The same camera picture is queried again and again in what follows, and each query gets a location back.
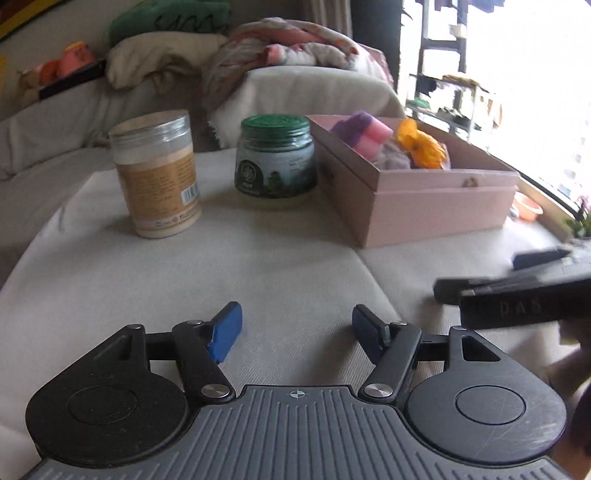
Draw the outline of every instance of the window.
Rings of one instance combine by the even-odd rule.
[[[405,21],[402,31],[401,80],[416,72],[421,34],[421,6],[405,0],[404,8],[414,21]],[[453,8],[432,11],[428,36],[453,39],[455,17]],[[591,194],[591,63],[581,61],[591,58],[590,24],[585,0],[511,0],[493,13],[473,6],[468,12],[467,75],[502,102],[491,154],[560,192],[573,207],[581,194]],[[456,71],[457,61],[455,52],[427,51],[424,72],[440,77]]]

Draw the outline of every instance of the crosshair marking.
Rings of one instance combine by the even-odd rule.
[[[290,397],[295,398],[295,399],[302,398],[305,395],[307,395],[307,394],[302,392],[302,390],[294,390],[293,392],[290,393]]]

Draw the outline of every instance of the potted plant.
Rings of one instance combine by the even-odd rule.
[[[566,220],[566,225],[573,231],[575,238],[591,237],[591,204],[588,196],[579,197],[579,210],[574,218]]]

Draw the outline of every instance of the blue gripper pad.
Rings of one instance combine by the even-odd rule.
[[[214,362],[223,362],[232,345],[242,331],[242,307],[237,301],[231,301],[211,321],[213,324],[212,341],[207,351]]]

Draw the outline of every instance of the orange toy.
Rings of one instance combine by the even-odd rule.
[[[445,148],[431,135],[421,132],[412,118],[402,121],[396,140],[410,152],[416,167],[443,170],[449,168]]]
[[[59,60],[50,60],[41,65],[39,70],[39,84],[47,85],[57,80],[57,71],[60,68]]]
[[[64,54],[60,60],[60,66],[57,69],[57,77],[67,77],[70,73],[73,73],[94,61],[96,61],[96,57],[90,52],[86,43],[83,41],[73,43],[64,49]]]

